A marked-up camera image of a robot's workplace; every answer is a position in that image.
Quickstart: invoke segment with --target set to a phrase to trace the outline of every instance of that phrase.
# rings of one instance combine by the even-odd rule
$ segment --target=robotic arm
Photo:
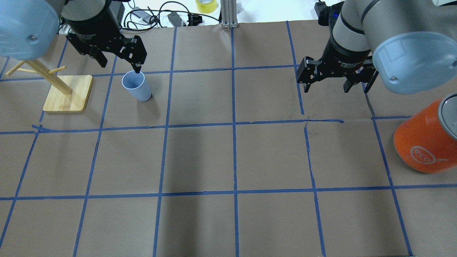
[[[139,73],[146,49],[139,36],[126,38],[109,9],[112,0],[0,0],[0,56],[31,60],[42,56],[59,26],[59,15],[73,33],[68,41],[81,55],[106,67],[103,52],[128,61]]]
[[[316,81],[346,77],[345,92],[365,82],[366,93],[379,74],[390,91],[400,94],[440,86],[457,75],[456,4],[346,0],[327,7],[316,3],[319,24],[330,27],[330,38],[319,60],[303,59],[297,82],[308,92]]]

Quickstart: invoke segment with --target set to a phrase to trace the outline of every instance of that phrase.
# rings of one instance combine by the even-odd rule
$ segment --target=wooden peg
[[[37,72],[34,71],[34,70],[27,70],[27,69],[23,69],[23,68],[18,68],[17,70],[18,70],[18,71],[23,71],[23,72],[28,72],[28,73],[35,73],[35,74],[37,74]]]
[[[57,69],[50,70],[48,73],[49,74],[56,73],[56,72],[66,69],[66,68],[67,68],[66,66],[58,67]]]
[[[24,63],[26,63],[25,61],[20,61],[18,64],[14,65],[14,67],[9,70],[6,75],[9,77],[11,76],[11,74],[13,74],[18,68],[20,68],[22,65],[24,65]]]

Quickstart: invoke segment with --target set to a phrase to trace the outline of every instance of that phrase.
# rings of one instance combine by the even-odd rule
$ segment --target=gray lid
[[[457,93],[450,94],[441,101],[438,116],[444,130],[457,140]]]

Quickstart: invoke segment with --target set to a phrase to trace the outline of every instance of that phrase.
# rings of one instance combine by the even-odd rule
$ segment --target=blue tape line
[[[408,254],[410,256],[413,256],[413,251],[411,250],[411,245],[409,244],[408,234],[406,233],[406,228],[405,228],[405,225],[404,225],[404,222],[403,222],[403,217],[402,217],[402,214],[401,214],[399,201],[397,199],[397,193],[395,192],[395,187],[393,185],[392,177],[390,175],[389,166],[387,164],[387,158],[386,158],[386,154],[384,152],[384,147],[383,147],[383,143],[381,141],[381,136],[380,136],[379,130],[377,128],[376,120],[373,119],[372,121],[373,121],[374,130],[376,132],[377,142],[378,142],[379,148],[381,150],[381,155],[383,156],[384,166],[386,168],[387,177],[389,179],[389,184],[390,184],[390,188],[391,188],[391,191],[392,191],[393,200],[395,202],[395,208],[397,209],[397,214],[398,214],[398,217],[399,217],[401,230],[403,232],[404,241],[406,243],[406,248],[408,249]]]
[[[379,187],[325,187],[325,188],[317,188],[316,190],[317,190],[317,192],[390,190],[390,186],[379,186]]]
[[[40,132],[43,134],[49,133],[86,133],[86,132],[98,132],[100,131],[99,128],[89,128],[89,129],[64,129],[64,130],[56,130],[56,129],[49,129],[49,128],[39,128],[36,125],[32,125],[33,128],[40,129]]]
[[[423,189],[423,188],[454,188],[457,184],[430,184],[430,185],[403,185],[394,186],[395,189]],[[323,187],[323,188],[286,188],[286,189],[253,189],[237,190],[237,194],[263,194],[263,193],[310,193],[310,192],[340,192],[340,191],[371,191],[371,190],[391,190],[390,186],[378,187]],[[234,190],[226,191],[202,191],[202,192],[178,192],[162,193],[162,197],[192,196],[192,195],[225,195],[235,194]],[[95,198],[141,198],[158,197],[158,193],[138,193],[138,194],[108,194],[108,195],[89,195],[88,199]],[[85,195],[60,195],[60,196],[22,196],[17,197],[22,200],[46,200],[46,199],[84,199]],[[0,201],[11,201],[14,197],[0,197]]]
[[[26,80],[44,80],[44,78],[6,79],[6,80],[0,80],[0,82],[9,82],[9,81],[26,81]]]
[[[114,62],[113,62],[113,67],[112,67],[112,70],[111,70],[111,74],[114,73],[114,69],[116,67],[116,61],[117,61],[117,56],[114,57]],[[87,181],[84,204],[83,204],[83,209],[81,211],[80,224],[78,226],[78,233],[76,235],[76,241],[74,243],[73,257],[76,257],[76,253],[78,251],[78,245],[79,245],[79,242],[80,242],[81,230],[82,230],[82,227],[83,227],[85,210],[86,210],[86,207],[87,207],[87,200],[89,198],[90,184],[92,183],[92,176],[94,174],[95,161],[97,159],[98,147],[100,145],[101,133],[102,133],[102,128],[103,128],[103,123],[105,121],[106,107],[108,105],[108,99],[109,99],[109,96],[110,96],[110,90],[111,90],[112,81],[113,81],[113,76],[110,77],[110,82],[108,84],[108,90],[106,91],[105,105],[103,106],[103,112],[102,112],[101,120],[100,120],[100,127],[98,129],[98,137],[97,137],[97,143],[95,145],[94,157],[92,158],[92,164],[90,166],[90,173],[89,173],[89,178],[88,178],[88,181]]]
[[[5,226],[3,227],[3,232],[1,234],[0,249],[1,249],[1,246],[3,244],[3,240],[5,238],[6,230],[8,229],[8,225],[9,225],[10,220],[11,220],[11,215],[13,214],[14,206],[15,206],[17,198],[19,196],[19,190],[21,189],[22,181],[24,180],[24,176],[26,174],[26,170],[27,170],[27,167],[28,167],[28,164],[29,164],[29,161],[30,161],[30,157],[32,156],[32,152],[33,152],[33,149],[35,148],[35,144],[37,143],[37,139],[38,139],[39,135],[40,135],[40,131],[37,131],[35,133],[35,138],[33,139],[32,146],[30,147],[29,154],[27,155],[27,159],[26,159],[26,162],[24,164],[24,168],[22,169],[21,178],[19,179],[19,184],[17,185],[16,193],[14,195],[13,202],[11,203],[10,212],[8,213],[8,217],[6,218]]]
[[[412,116],[385,116],[385,117],[372,117],[372,120],[383,120],[383,119],[408,119]]]
[[[365,91],[365,89],[367,88],[367,87],[365,86],[365,83],[363,83],[363,82],[360,82],[360,83],[362,84],[362,89],[363,89],[363,91]]]
[[[256,189],[256,190],[239,190],[240,194],[256,194],[256,193],[306,193],[314,192],[312,188],[296,188],[296,189]]]
[[[57,68],[59,68],[60,65],[62,64],[62,60],[64,59],[65,50],[67,49],[67,44],[68,44],[68,39],[65,39],[64,48],[62,49],[62,53],[61,53],[60,58],[58,60]]]
[[[230,44],[232,52],[232,122],[233,122],[233,180],[234,180],[234,216],[235,216],[235,255],[239,257],[239,223],[238,223],[238,175],[236,153],[236,108],[235,108],[235,36],[234,28],[230,28]]]
[[[108,199],[108,198],[143,198],[157,197],[158,193],[137,193],[137,194],[108,194],[108,195],[89,195],[88,199]]]
[[[234,194],[235,191],[203,191],[203,192],[181,192],[181,193],[162,193],[162,197],[174,196],[192,196],[192,195],[221,195],[221,194]]]
[[[290,48],[292,50],[292,58],[293,58],[293,66],[294,66],[294,78],[295,78],[295,67],[297,66],[297,60],[295,56],[295,49],[293,47],[293,40],[292,40],[292,33],[290,31],[289,21],[286,21],[287,25],[287,33],[289,34],[289,41],[290,41]],[[298,92],[298,103],[300,104],[300,111],[302,115],[305,115],[305,111],[303,110],[303,99],[302,99],[302,91],[300,90],[300,84],[297,83],[297,92]]]
[[[113,76],[124,76],[125,73],[117,73],[117,74],[113,74]],[[92,77],[111,77],[111,74],[96,74],[96,75],[92,75]]]
[[[17,200],[62,200],[62,199],[84,199],[84,195],[58,195],[58,196],[23,196],[18,197]]]
[[[11,131],[11,132],[0,132],[0,135],[17,135],[17,134],[35,134],[35,131]]]
[[[185,124],[185,125],[170,125],[169,128],[193,128],[193,127],[218,127],[231,126],[233,123],[204,123],[204,124]]]
[[[200,69],[200,70],[174,70],[174,73],[186,73],[186,72],[202,72],[202,71],[224,71],[230,70],[230,68],[215,68],[215,69]]]
[[[166,70],[166,71],[147,71],[147,72],[143,72],[144,74],[167,74],[167,73],[170,73],[169,70]]]
[[[311,119],[296,119],[296,120],[273,120],[273,121],[253,121],[253,122],[237,122],[237,125],[251,125],[251,124],[283,124],[283,123],[302,123],[302,122],[338,122],[344,123],[344,120],[338,119],[324,119],[324,120],[311,120]]]
[[[278,69],[278,68],[291,68],[294,65],[270,65],[270,66],[253,66],[253,67],[233,67],[233,70],[260,70],[260,69]]]
[[[309,174],[311,176],[311,184],[313,186],[313,191],[314,191],[314,206],[316,208],[316,218],[317,218],[317,227],[319,230],[320,248],[322,251],[322,256],[326,257],[327,254],[325,253],[324,233],[322,231],[322,221],[320,219],[319,200],[317,197],[318,190],[316,189],[316,181],[314,179],[313,168],[311,166],[311,156],[310,156],[309,137],[308,137],[307,128],[304,129],[304,133],[305,133],[305,141],[306,141],[306,152],[308,154]]]
[[[407,185],[407,186],[394,186],[395,189],[449,188],[449,187],[457,187],[457,184],[435,184],[435,185]]]
[[[130,129],[164,129],[165,126],[142,126],[142,127],[119,127],[119,128],[102,128],[102,131],[112,131],[112,130],[130,130]]]
[[[171,90],[173,85],[173,68],[175,66],[175,50],[176,50],[176,32],[177,28],[173,33],[173,48],[171,51],[171,66],[170,66],[170,84],[168,86],[168,104],[167,104],[167,116],[165,122],[165,134],[164,134],[164,147],[162,149],[162,166],[160,168],[160,183],[159,183],[159,197],[157,199],[157,212],[155,215],[155,231],[154,231],[154,246],[153,246],[153,257],[157,255],[157,241],[159,237],[159,222],[160,222],[160,207],[162,205],[162,190],[164,187],[164,173],[165,173],[165,155],[167,151],[168,141],[168,125],[170,124],[170,106],[171,106]]]
[[[3,76],[3,73],[5,72],[6,66],[8,65],[8,62],[10,61],[10,58],[6,58],[5,64],[3,65],[3,68],[1,69],[0,72],[0,78]]]
[[[40,116],[40,120],[38,122],[42,122],[43,121],[43,118],[44,118],[44,111],[42,110],[41,111],[41,116]]]
[[[365,94],[365,100],[367,101],[368,109],[370,110],[372,117],[376,117],[376,112],[374,110],[373,105],[371,104],[370,97],[369,97],[368,93],[365,93],[366,87],[365,87],[365,83],[363,83],[363,82],[362,82],[362,88],[363,88],[363,92]]]

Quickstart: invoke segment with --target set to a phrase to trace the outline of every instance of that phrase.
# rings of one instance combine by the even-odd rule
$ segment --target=grid
[[[85,218],[85,211],[86,211],[86,206],[88,199],[97,199],[97,198],[145,198],[145,197],[155,197],[158,199],[158,204],[157,204],[157,211],[156,211],[156,221],[155,221],[155,232],[154,232],[154,241],[153,241],[153,253],[152,255],[155,257],[157,256],[157,245],[158,245],[158,237],[159,237],[159,224],[160,224],[160,210],[161,210],[161,204],[162,204],[162,198],[166,197],[173,197],[173,196],[195,196],[195,195],[233,195],[234,198],[234,231],[235,231],[235,253],[236,256],[240,256],[240,249],[239,249],[239,213],[238,213],[238,196],[240,194],[260,194],[260,193],[304,193],[304,192],[309,192],[313,193],[314,195],[314,204],[315,204],[315,213],[316,213],[316,223],[317,227],[319,230],[319,240],[320,240],[320,247],[321,247],[321,254],[322,256],[327,256],[326,249],[325,249],[325,242],[324,238],[325,235],[323,233],[323,228],[322,228],[322,220],[321,220],[321,212],[319,209],[319,193],[321,192],[338,192],[338,191],[370,191],[370,190],[387,190],[391,191],[392,197],[395,203],[396,211],[398,214],[398,219],[401,225],[401,230],[403,232],[403,237],[404,237],[404,242],[406,244],[406,248],[408,251],[408,254],[410,256],[413,255],[413,251],[411,248],[411,245],[409,243],[409,238],[408,234],[406,232],[406,227],[405,223],[403,221],[402,217],[402,211],[400,209],[400,205],[397,199],[397,194],[396,190],[398,189],[415,189],[415,188],[448,188],[448,187],[457,187],[457,184],[423,184],[423,185],[394,185],[390,170],[389,170],[389,164],[386,158],[386,154],[384,151],[383,143],[381,141],[381,136],[379,133],[379,129],[377,126],[377,121],[379,120],[389,120],[389,119],[405,119],[407,117],[405,116],[388,116],[388,117],[378,117],[375,115],[374,108],[371,106],[370,101],[369,101],[369,96],[366,95],[367,98],[367,103],[368,103],[368,108],[373,114],[373,117],[371,118],[372,123],[373,123],[373,128],[376,133],[376,138],[377,142],[379,144],[379,148],[382,154],[382,159],[384,162],[385,170],[386,170],[386,175],[388,178],[389,186],[373,186],[373,187],[317,187],[316,186],[316,181],[313,175],[313,166],[312,166],[312,160],[311,156],[313,155],[313,149],[310,147],[309,143],[309,134],[308,134],[308,129],[305,127],[303,130],[303,137],[305,138],[306,142],[306,150],[307,152],[305,153],[308,156],[308,165],[310,169],[310,177],[311,177],[311,183],[312,187],[311,188],[296,188],[296,189],[259,189],[259,190],[239,190],[238,189],[238,178],[237,178],[237,128],[239,126],[250,126],[253,124],[281,124],[281,123],[344,123],[345,121],[342,119],[310,119],[310,118],[305,118],[305,119],[291,119],[291,120],[274,120],[274,121],[253,121],[253,122],[237,122],[236,121],[236,105],[235,105],[235,76],[236,76],[236,71],[237,70],[258,70],[258,69],[274,69],[274,68],[291,68],[294,67],[296,70],[298,65],[296,62],[296,54],[294,50],[294,45],[293,45],[293,40],[292,40],[292,33],[291,29],[289,26],[289,22],[286,22],[286,26],[284,29],[287,29],[287,33],[289,36],[289,41],[290,41],[290,48],[291,48],[291,54],[292,54],[292,63],[289,65],[271,65],[271,66],[255,66],[255,67],[237,67],[236,62],[235,62],[235,41],[234,41],[234,29],[231,29],[230,36],[231,36],[231,67],[227,68],[217,68],[217,69],[200,69],[200,70],[174,70],[174,61],[175,61],[175,47],[176,47],[176,33],[177,29],[174,29],[174,36],[173,36],[173,49],[172,49],[172,57],[171,57],[171,66],[170,70],[168,71],[153,71],[153,72],[145,72],[145,74],[169,74],[170,75],[170,81],[169,81],[169,88],[168,88],[168,103],[167,103],[167,111],[166,111],[166,122],[165,125],[159,125],[159,126],[140,126],[140,127],[109,127],[109,128],[104,128],[104,120],[105,120],[105,114],[106,114],[106,108],[108,105],[108,99],[110,97],[110,90],[111,90],[111,85],[113,78],[115,76],[122,76],[124,73],[115,73],[115,67],[116,67],[116,62],[117,58],[114,59],[113,62],[113,67],[111,70],[110,74],[101,74],[101,75],[94,75],[94,77],[109,77],[109,84],[108,84],[108,89],[106,92],[106,98],[105,98],[105,103],[103,107],[103,113],[101,116],[101,122],[99,128],[92,128],[92,129],[72,129],[72,130],[55,130],[55,129],[48,129],[43,127],[42,125],[32,125],[34,130],[30,131],[5,131],[5,132],[0,132],[0,135],[8,135],[8,134],[34,134],[34,140],[33,143],[30,147],[30,151],[27,156],[27,160],[24,164],[21,178],[19,180],[19,184],[16,189],[16,193],[14,197],[2,197],[0,198],[0,201],[12,201],[10,211],[8,213],[8,217],[6,219],[6,223],[4,225],[1,238],[0,238],[0,247],[4,241],[5,234],[8,230],[8,225],[11,219],[11,215],[14,211],[15,204],[17,201],[25,201],[25,200],[45,200],[45,199],[83,199],[84,204],[80,216],[80,221],[79,221],[79,228],[78,228],[78,233],[76,236],[76,242],[74,244],[74,252],[73,256],[75,257],[78,251],[78,245],[80,241],[80,235],[81,235],[81,230],[83,227],[84,223],[84,218]],[[64,48],[62,50],[62,53],[60,55],[59,59],[59,66],[62,63],[62,59],[64,57],[65,50],[67,48],[67,43],[65,42]],[[5,69],[7,67],[7,64],[9,62],[9,59],[6,60],[5,65],[3,66],[3,69],[1,71],[0,77],[4,74]],[[232,78],[232,122],[231,123],[202,123],[202,124],[182,124],[182,125],[171,125],[170,124],[170,105],[171,105],[171,95],[172,95],[172,86],[173,86],[173,75],[176,73],[188,73],[188,72],[204,72],[204,71],[223,71],[223,70],[230,70],[231,71],[231,78]],[[39,78],[26,78],[26,79],[2,79],[0,82],[7,82],[7,81],[23,81],[23,80],[41,80]],[[297,91],[298,91],[298,99],[297,99],[297,104],[300,107],[300,111],[302,115],[306,115],[307,113],[305,112],[303,108],[303,99],[301,95],[301,89],[300,85],[297,83]],[[39,121],[41,122],[43,120],[44,112],[42,112]],[[164,171],[165,171],[165,156],[166,156],[166,149],[167,149],[167,138],[168,138],[168,130],[170,128],[189,128],[189,127],[216,127],[216,126],[232,126],[233,128],[233,169],[234,169],[234,188],[233,190],[228,190],[228,191],[203,191],[203,192],[183,192],[183,193],[165,193],[163,192],[163,184],[164,184]],[[145,193],[145,194],[113,194],[113,195],[90,195],[90,186],[91,186],[91,181],[93,177],[93,172],[94,172],[94,167],[96,164],[96,159],[97,159],[97,153],[98,153],[98,148],[99,148],[99,143],[101,140],[102,133],[104,131],[114,131],[114,130],[131,130],[131,129],[164,129],[165,134],[164,134],[164,144],[163,144],[163,151],[162,151],[162,162],[161,162],[161,169],[160,169],[160,182],[159,182],[159,192],[158,193]],[[94,149],[94,155],[90,167],[90,174],[88,177],[88,182],[87,182],[87,188],[85,191],[85,195],[62,195],[62,196],[19,196],[19,192],[21,189],[22,181],[24,179],[24,176],[27,171],[27,167],[29,164],[29,160],[31,158],[31,155],[34,151],[35,144],[37,142],[38,137],[41,134],[52,134],[52,133],[87,133],[87,132],[98,132],[97,136],[97,141],[96,141],[96,146]]]

